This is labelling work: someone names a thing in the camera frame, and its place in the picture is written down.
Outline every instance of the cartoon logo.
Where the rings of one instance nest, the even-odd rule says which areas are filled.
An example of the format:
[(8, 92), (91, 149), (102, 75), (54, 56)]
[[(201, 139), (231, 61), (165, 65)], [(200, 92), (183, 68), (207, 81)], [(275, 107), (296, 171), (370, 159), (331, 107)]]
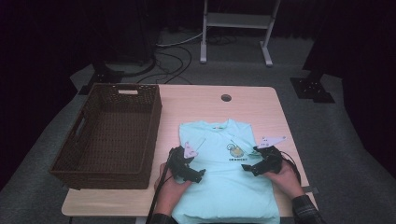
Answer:
[(235, 158), (241, 158), (244, 156), (244, 151), (234, 144), (229, 144), (227, 149), (230, 151), (230, 154)]

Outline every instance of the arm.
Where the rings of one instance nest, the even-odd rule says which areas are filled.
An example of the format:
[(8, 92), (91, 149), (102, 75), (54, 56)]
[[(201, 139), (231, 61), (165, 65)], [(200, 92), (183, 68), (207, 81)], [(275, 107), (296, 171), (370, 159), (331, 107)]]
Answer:
[[(163, 175), (163, 169), (165, 163), (161, 164), (160, 177), (155, 181), (154, 188), (157, 189), (160, 183), (160, 178)], [(165, 182), (161, 188), (160, 194), (158, 196), (157, 205), (155, 206), (153, 217), (150, 224), (170, 224), (174, 223), (172, 216), (172, 211), (183, 195), (184, 191), (191, 185), (191, 181), (186, 181), (179, 184), (172, 177), (170, 170), (167, 171), (165, 176)]]
[(282, 169), (278, 174), (267, 172), (263, 175), (271, 179), (291, 199), (296, 223), (326, 223), (318, 212), (318, 209), (312, 204), (309, 197), (305, 195), (296, 174), (286, 161), (282, 161)]

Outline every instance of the gray carpet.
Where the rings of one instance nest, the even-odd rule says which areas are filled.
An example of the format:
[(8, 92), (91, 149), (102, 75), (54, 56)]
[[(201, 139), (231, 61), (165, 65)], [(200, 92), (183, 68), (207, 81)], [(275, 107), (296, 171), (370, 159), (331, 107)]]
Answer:
[[(189, 33), (168, 34), (161, 43), (176, 43), (193, 36)], [(321, 83), (335, 104), (317, 104), (298, 99), (290, 77), (306, 77), (302, 70), (312, 47), (311, 40), (272, 38), (269, 44), (274, 67), (263, 62), (256, 35), (237, 36), (228, 45), (207, 47), (207, 64), (199, 63), (200, 44), (181, 45), (191, 53), (191, 64), (168, 84), (270, 86), (276, 89), (308, 180), (317, 187), (316, 200), (328, 223), (396, 223), (396, 180), (363, 148), (343, 103), (341, 79), (325, 75)], [(179, 57), (184, 67), (190, 54), (181, 48), (158, 52)], [(125, 77), (122, 82), (165, 83), (172, 76), (156, 74), (164, 69), (176, 70), (180, 61), (156, 53), (159, 66), (139, 77)], [(136, 72), (136, 64), (110, 64), (116, 70)], [(93, 74), (91, 66), (71, 78), (78, 89)], [(0, 223), (68, 223), (61, 212), (67, 193), (62, 182), (49, 174), (49, 168), (60, 149), (86, 96), (76, 97), (56, 116), (41, 134), (29, 154), (0, 192)], [(131, 217), (74, 217), (73, 223), (134, 223)], [(282, 223), (292, 223), (282, 219)]]

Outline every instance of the person's left hand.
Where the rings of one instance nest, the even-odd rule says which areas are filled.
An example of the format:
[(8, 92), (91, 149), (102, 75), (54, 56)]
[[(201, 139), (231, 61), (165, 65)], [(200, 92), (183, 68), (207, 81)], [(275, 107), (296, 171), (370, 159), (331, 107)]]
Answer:
[[(161, 176), (163, 175), (163, 169), (165, 167), (165, 163), (161, 164), (160, 168), (160, 177), (157, 178), (154, 184), (154, 188), (157, 189), (161, 180)], [(175, 179), (172, 177), (172, 172), (168, 169), (165, 176), (165, 182), (161, 188), (160, 194), (158, 196), (157, 205), (154, 209), (155, 213), (164, 214), (167, 216), (172, 215), (172, 211), (183, 195), (184, 191), (192, 184), (190, 180), (187, 180), (184, 183), (177, 183)]]

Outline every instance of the white paper tag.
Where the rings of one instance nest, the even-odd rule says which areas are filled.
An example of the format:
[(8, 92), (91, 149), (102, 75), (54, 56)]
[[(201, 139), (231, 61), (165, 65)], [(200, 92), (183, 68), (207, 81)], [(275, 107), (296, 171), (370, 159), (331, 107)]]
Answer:
[(263, 137), (257, 148), (271, 147), (286, 140), (286, 136), (282, 137)]
[(198, 156), (198, 153), (190, 146), (189, 142), (184, 144), (184, 159)]

